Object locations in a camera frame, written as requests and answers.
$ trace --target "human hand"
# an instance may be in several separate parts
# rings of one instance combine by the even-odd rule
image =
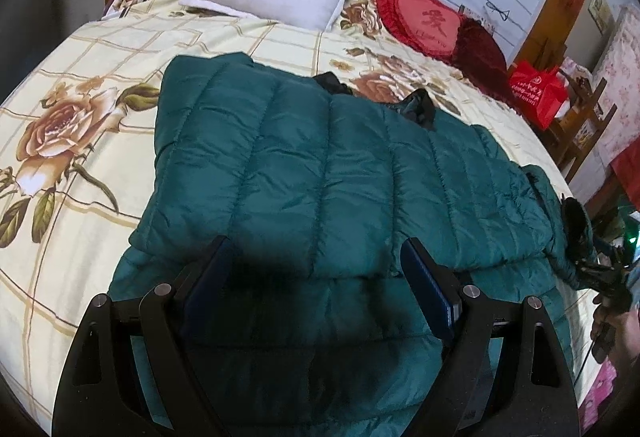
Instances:
[[[591,340],[596,340],[605,323],[616,330],[615,344],[609,352],[609,359],[618,373],[628,370],[636,357],[640,355],[640,312],[638,304],[628,312],[620,313],[602,304],[603,296],[597,295],[594,304],[599,304],[593,313]]]

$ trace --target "red cloth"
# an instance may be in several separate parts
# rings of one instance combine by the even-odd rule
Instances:
[[[519,110],[509,85],[504,54],[480,22],[471,18],[463,20],[458,30],[453,65],[460,69],[482,94]]]
[[[640,138],[611,161],[611,167],[629,200],[640,210]]]
[[[378,15],[400,42],[432,58],[451,62],[460,14],[439,0],[376,0]]]

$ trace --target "floral bed sheet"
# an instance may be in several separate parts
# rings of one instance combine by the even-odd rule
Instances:
[[[511,159],[541,166],[556,192],[570,195],[521,117],[456,69],[396,42],[374,0],[348,0],[332,32],[188,10],[178,0],[115,0],[0,107],[0,373],[46,430],[76,328],[107,290],[153,191],[164,68],[177,54],[237,51],[300,75],[332,71],[374,101],[424,87],[437,106],[486,126]],[[559,289],[579,367],[593,295]],[[590,361],[578,397],[596,373]]]

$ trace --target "red cushion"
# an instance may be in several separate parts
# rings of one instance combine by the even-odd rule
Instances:
[[[483,94],[518,110],[504,54],[480,22],[463,20],[452,62]]]
[[[450,62],[460,14],[439,0],[376,0],[387,30],[400,42],[432,58]]]

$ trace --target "bed sheet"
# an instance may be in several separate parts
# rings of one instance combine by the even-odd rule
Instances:
[[[154,187],[154,124],[177,54],[242,51],[305,76],[332,71],[358,94],[401,99],[425,87],[440,108],[491,131],[520,165],[562,175],[526,122],[459,71],[396,42],[374,0],[348,0],[332,32],[187,10],[178,0],[116,0],[66,39],[0,107],[0,372],[50,431],[66,353],[91,298],[107,290]],[[588,348],[592,292],[559,283],[574,372]],[[597,374],[590,359],[582,399]]]

